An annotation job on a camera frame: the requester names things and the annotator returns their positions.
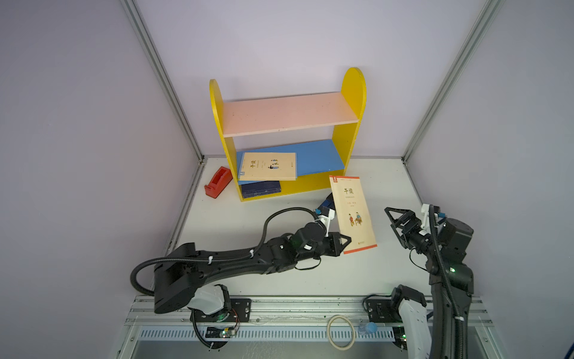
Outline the beige book orange edge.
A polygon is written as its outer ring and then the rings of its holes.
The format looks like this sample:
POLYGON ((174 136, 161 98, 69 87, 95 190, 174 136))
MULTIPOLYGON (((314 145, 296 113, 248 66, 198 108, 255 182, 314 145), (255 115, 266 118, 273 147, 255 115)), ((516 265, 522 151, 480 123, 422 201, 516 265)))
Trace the beige book orange edge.
POLYGON ((336 208, 339 232, 351 238, 343 251, 353 254, 376 248, 372 217, 358 177, 330 176, 330 188, 336 208))

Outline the dark purple book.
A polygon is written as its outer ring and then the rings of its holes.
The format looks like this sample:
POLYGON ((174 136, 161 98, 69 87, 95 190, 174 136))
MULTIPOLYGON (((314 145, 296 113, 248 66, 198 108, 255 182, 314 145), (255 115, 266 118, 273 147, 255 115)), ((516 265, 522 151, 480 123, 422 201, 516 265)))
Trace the dark purple book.
POLYGON ((241 185, 243 199, 281 193, 280 181, 262 181, 241 185))

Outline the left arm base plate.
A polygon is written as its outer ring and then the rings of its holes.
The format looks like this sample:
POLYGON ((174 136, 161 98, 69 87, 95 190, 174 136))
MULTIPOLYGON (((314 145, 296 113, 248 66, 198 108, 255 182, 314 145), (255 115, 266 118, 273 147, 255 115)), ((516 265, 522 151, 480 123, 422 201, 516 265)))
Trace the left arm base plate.
POLYGON ((230 305, 214 314, 195 310, 193 317, 197 323, 247 323, 251 316, 252 299, 232 297, 230 305))

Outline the beige book blue edge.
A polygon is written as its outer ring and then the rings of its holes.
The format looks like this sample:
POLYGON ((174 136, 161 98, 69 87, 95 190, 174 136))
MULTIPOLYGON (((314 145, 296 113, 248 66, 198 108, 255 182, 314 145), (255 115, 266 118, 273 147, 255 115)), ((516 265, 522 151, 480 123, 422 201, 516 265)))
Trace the beige book blue edge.
POLYGON ((295 153, 243 154, 239 169, 240 181, 293 181, 297 179, 295 153))

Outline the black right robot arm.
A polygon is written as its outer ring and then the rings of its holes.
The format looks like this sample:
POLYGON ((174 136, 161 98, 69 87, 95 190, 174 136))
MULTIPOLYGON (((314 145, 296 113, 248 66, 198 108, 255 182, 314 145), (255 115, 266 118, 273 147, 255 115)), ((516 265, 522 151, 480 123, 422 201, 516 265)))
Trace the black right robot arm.
POLYGON ((433 316, 424 312, 425 296, 410 287, 399 285, 391 296, 409 357, 467 358, 474 275, 463 260, 474 230, 432 204, 423 206, 424 219, 409 209, 387 207, 385 213, 400 244, 427 258, 433 316))

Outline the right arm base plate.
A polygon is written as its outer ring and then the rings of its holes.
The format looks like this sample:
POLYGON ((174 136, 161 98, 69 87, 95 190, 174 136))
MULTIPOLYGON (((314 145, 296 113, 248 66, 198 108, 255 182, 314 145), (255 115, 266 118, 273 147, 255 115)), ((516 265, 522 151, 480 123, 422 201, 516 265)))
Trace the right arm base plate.
POLYGON ((372 323, 402 323, 398 308, 390 297, 371 296, 363 299, 363 309, 372 323))

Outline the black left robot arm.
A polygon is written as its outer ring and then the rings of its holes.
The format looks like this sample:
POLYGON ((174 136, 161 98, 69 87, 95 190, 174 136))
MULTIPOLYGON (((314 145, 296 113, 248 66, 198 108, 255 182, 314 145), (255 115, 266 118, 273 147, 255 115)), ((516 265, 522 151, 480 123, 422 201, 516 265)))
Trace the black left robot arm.
POLYGON ((183 307, 208 317, 228 314, 230 295, 223 279, 242 275, 270 275, 296 269, 303 260, 320 261, 338 257, 352 239, 330 232, 327 222, 334 210, 308 209, 313 220, 294 233, 267 238, 272 219, 287 211, 281 209, 267 218, 256 246, 231 251, 198 251, 193 242, 179 246, 166 257, 146 260, 132 270, 131 286, 154 298, 155 314, 168 314, 183 307))

